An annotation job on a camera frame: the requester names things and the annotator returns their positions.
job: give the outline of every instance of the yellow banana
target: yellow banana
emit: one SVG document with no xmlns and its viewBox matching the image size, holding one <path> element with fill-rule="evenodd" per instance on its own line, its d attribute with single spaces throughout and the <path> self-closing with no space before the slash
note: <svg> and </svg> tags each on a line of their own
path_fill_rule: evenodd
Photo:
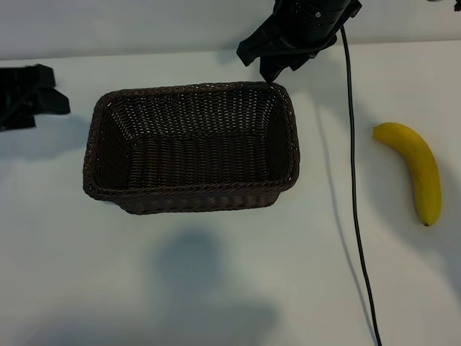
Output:
<svg viewBox="0 0 461 346">
<path fill-rule="evenodd" d="M 397 123 L 373 128 L 373 138 L 396 150 L 406 161 L 413 178 L 416 212 L 425 226 L 437 222 L 442 210 L 439 169 L 431 149 L 414 130 Z"/>
</svg>

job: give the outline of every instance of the dark brown basket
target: dark brown basket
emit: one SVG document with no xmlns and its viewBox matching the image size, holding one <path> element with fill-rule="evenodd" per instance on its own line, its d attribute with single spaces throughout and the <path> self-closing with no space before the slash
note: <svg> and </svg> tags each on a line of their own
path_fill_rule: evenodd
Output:
<svg viewBox="0 0 461 346">
<path fill-rule="evenodd" d="M 94 109 L 84 191 L 133 214 L 266 207 L 294 185 L 299 161 L 278 84 L 121 90 Z"/>
</svg>

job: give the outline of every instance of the white table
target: white table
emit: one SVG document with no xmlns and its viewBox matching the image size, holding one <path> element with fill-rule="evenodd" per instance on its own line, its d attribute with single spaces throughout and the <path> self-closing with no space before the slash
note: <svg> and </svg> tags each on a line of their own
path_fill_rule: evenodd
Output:
<svg viewBox="0 0 461 346">
<path fill-rule="evenodd" d="M 461 42 L 351 49 L 359 219 L 383 344 L 461 345 Z M 2 345 L 373 345 L 341 46 L 277 80 L 297 115 L 295 187 L 270 208 L 201 214 L 132 216 L 86 196 L 92 108 L 117 89 L 261 80 L 257 63 L 224 51 L 0 66 L 38 62 L 72 114 L 0 134 Z M 444 210 L 431 228 L 403 160 L 370 138 L 386 121 L 416 129 L 438 159 Z"/>
</svg>

